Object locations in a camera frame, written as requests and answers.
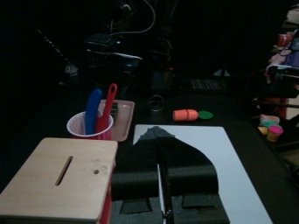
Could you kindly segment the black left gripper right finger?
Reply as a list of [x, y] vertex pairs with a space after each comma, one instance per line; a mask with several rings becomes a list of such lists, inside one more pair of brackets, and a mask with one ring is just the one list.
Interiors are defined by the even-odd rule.
[[215, 166], [205, 155], [164, 129], [155, 133], [155, 155], [167, 224], [229, 224]]

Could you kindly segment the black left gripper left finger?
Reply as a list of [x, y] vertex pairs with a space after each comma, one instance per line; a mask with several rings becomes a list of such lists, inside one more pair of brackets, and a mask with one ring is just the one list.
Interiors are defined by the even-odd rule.
[[163, 224], [155, 155], [156, 127], [119, 152], [112, 177], [111, 224]]

